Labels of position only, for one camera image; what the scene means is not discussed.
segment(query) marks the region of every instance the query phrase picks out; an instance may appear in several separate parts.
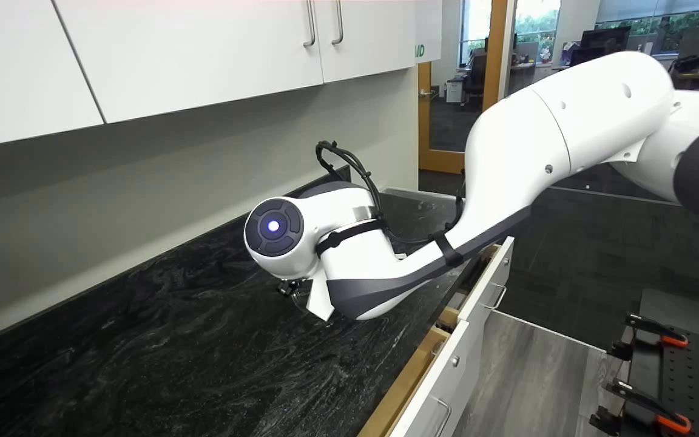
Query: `cabinet handle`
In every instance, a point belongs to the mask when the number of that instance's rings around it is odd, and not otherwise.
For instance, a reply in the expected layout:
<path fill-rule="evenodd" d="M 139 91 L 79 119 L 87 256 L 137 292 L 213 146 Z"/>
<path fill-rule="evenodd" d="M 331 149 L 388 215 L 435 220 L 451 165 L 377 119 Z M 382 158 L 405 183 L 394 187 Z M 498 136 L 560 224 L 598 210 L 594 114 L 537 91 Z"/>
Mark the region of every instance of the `cabinet handle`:
<path fill-rule="evenodd" d="M 307 23 L 308 23 L 308 42 L 304 44 L 304 50 L 314 50 L 316 42 L 319 42 L 319 33 L 316 33 L 316 13 L 314 13 L 312 0 L 304 0 L 304 4 L 307 4 Z"/>
<path fill-rule="evenodd" d="M 333 47 L 337 47 L 337 44 L 346 42 L 346 13 L 343 13 L 343 0 L 336 0 L 336 17 L 337 17 L 337 24 L 341 24 L 341 36 L 331 42 Z"/>

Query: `white cabinet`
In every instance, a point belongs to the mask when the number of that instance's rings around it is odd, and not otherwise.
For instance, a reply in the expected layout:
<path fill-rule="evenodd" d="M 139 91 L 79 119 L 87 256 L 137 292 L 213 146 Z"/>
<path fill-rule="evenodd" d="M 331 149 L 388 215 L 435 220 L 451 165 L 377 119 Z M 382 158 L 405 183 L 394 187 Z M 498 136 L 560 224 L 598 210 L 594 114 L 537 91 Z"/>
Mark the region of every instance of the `white cabinet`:
<path fill-rule="evenodd" d="M 308 0 L 57 0 L 106 123 L 322 82 Z"/>
<path fill-rule="evenodd" d="M 415 0 L 418 29 L 415 29 L 415 53 L 418 64 L 429 64 L 441 58 L 441 0 Z"/>
<path fill-rule="evenodd" d="M 314 0 L 325 82 L 415 65 L 415 0 Z"/>
<path fill-rule="evenodd" d="M 0 144 L 102 125 L 52 0 L 0 0 Z"/>

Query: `black marble countertop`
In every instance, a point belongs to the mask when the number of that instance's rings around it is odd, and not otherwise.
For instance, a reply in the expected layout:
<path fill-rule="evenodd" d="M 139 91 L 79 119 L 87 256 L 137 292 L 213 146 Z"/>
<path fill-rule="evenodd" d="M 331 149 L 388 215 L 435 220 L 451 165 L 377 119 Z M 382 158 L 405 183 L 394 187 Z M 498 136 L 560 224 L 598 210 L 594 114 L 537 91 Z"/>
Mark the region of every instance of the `black marble countertop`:
<path fill-rule="evenodd" d="M 384 198 L 399 250 L 451 210 Z M 0 333 L 0 434 L 358 434 L 468 271 L 325 326 L 275 292 L 233 222 Z"/>

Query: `robotic arm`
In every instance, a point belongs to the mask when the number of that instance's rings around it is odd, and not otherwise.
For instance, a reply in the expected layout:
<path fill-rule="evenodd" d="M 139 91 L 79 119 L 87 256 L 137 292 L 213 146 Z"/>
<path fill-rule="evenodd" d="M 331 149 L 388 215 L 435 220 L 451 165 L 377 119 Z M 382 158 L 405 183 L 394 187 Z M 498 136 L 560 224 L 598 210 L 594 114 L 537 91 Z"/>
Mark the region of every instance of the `robotic arm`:
<path fill-rule="evenodd" d="M 582 64 L 473 125 L 467 210 L 409 258 L 373 226 L 373 200 L 358 184 L 262 203 L 246 222 L 246 245 L 275 278 L 312 280 L 312 314 L 369 322 L 524 220 L 546 187 L 600 163 L 699 212 L 699 92 L 674 92 L 667 70 L 643 53 Z"/>

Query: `black cable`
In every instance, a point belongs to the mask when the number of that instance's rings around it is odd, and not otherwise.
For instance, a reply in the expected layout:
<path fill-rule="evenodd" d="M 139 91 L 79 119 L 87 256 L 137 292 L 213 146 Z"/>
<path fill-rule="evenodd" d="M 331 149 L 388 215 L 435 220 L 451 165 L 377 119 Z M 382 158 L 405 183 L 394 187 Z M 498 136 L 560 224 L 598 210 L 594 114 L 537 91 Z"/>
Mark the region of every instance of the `black cable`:
<path fill-rule="evenodd" d="M 359 158 L 358 158 L 354 153 L 341 149 L 336 142 L 333 142 L 333 144 L 331 144 L 331 142 L 320 142 L 320 144 L 316 146 L 316 155 L 319 155 L 319 163 L 320 163 L 320 165 L 327 171 L 327 175 L 333 175 L 333 178 L 341 178 L 341 175 L 337 175 L 337 171 L 322 158 L 325 150 L 333 153 L 333 155 L 337 155 L 341 160 L 346 160 L 346 163 L 365 180 L 365 184 L 367 184 L 367 191 L 369 191 L 369 195 L 371 195 L 371 203 L 373 203 L 371 215 L 373 215 L 373 220 L 382 220 L 382 195 L 378 195 L 378 187 L 377 187 L 373 180 L 371 180 L 371 174 L 359 163 Z"/>

